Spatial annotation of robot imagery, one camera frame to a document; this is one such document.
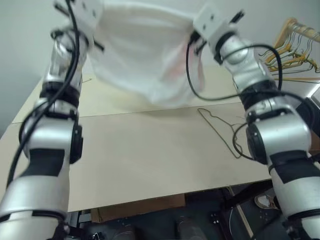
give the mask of table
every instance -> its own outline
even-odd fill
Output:
[[[206,79],[213,79],[204,94],[223,96],[235,92],[231,76],[222,69],[204,68]],[[83,84],[80,98],[79,122],[84,143],[82,158],[70,168],[69,211],[270,178],[265,166],[235,159],[197,111],[197,106],[206,105],[213,115],[229,123],[243,123],[244,110],[239,99],[216,105],[194,100],[189,107],[160,110],[134,94],[97,81],[92,75],[83,79],[91,80]],[[40,85],[0,140],[0,196],[4,194],[8,169],[18,145],[20,122],[38,98],[39,89]],[[231,129],[204,114],[232,145]],[[248,154],[244,131],[238,138]],[[17,175],[27,163],[25,156],[21,156]]]

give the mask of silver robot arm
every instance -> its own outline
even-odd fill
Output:
[[[295,238],[320,239],[320,170],[308,159],[311,133],[283,95],[249,41],[238,36],[234,24],[216,7],[206,5],[193,21],[214,58],[228,69],[245,109],[249,151],[268,167],[287,232]]]
[[[82,127],[78,124],[82,66],[87,51],[97,45],[93,31],[103,9],[94,0],[69,4],[79,32],[76,71],[64,93],[40,119],[24,146],[29,165],[10,183],[0,204],[1,240],[62,240],[68,233],[64,219],[69,203],[69,168],[81,157],[83,145]],[[89,13],[84,11],[83,4]],[[56,3],[55,6],[70,15],[64,5]],[[55,31],[51,62],[34,106],[37,112],[64,84],[75,51],[75,37],[73,26]],[[34,114],[26,121],[20,138],[26,135],[36,116]]]

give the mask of wall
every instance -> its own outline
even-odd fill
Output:
[[[200,8],[203,1],[165,0],[185,11]],[[253,42],[272,44],[288,17],[320,30],[318,0],[214,0],[227,18],[243,9],[239,22],[241,35]],[[66,19],[52,7],[49,0],[0,1],[0,136],[19,111],[27,96],[41,79],[50,60],[50,31]],[[215,64],[211,54],[203,54],[205,65]],[[85,72],[91,72],[87,64]]]

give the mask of white cloth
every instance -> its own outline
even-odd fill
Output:
[[[174,7],[168,6],[167,0],[104,0],[94,35],[104,52],[93,49],[89,54],[98,78],[165,107],[185,105],[194,97],[186,76],[186,47],[194,14],[203,2],[188,11],[179,10],[179,6],[195,5],[194,0],[172,2]],[[194,88],[200,92],[203,70],[193,49],[189,71]]]

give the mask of floor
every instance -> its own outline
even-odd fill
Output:
[[[245,188],[244,185],[233,187],[232,189],[234,192],[239,192],[243,188]],[[93,233],[102,232],[105,240],[111,240],[121,226],[130,224],[136,227],[139,240],[173,240],[177,239],[176,221],[180,216],[186,216],[192,218],[201,227],[208,240],[220,240],[223,238],[220,235],[217,225],[213,224],[211,214],[219,211],[220,204],[224,201],[224,197],[229,197],[228,194],[229,192],[226,189],[189,193],[186,194],[185,207],[115,219],[105,223],[89,223],[85,225],[86,236],[84,239],[89,239]],[[277,210],[262,210],[258,208],[253,200],[243,203],[241,207],[254,233],[275,215],[279,214]],[[230,211],[226,212],[224,216],[226,222],[228,222]],[[283,221],[283,217],[280,217],[259,234],[256,239],[289,240],[290,238],[282,226]],[[234,240],[250,239],[236,209],[233,210],[231,216],[230,228]]]

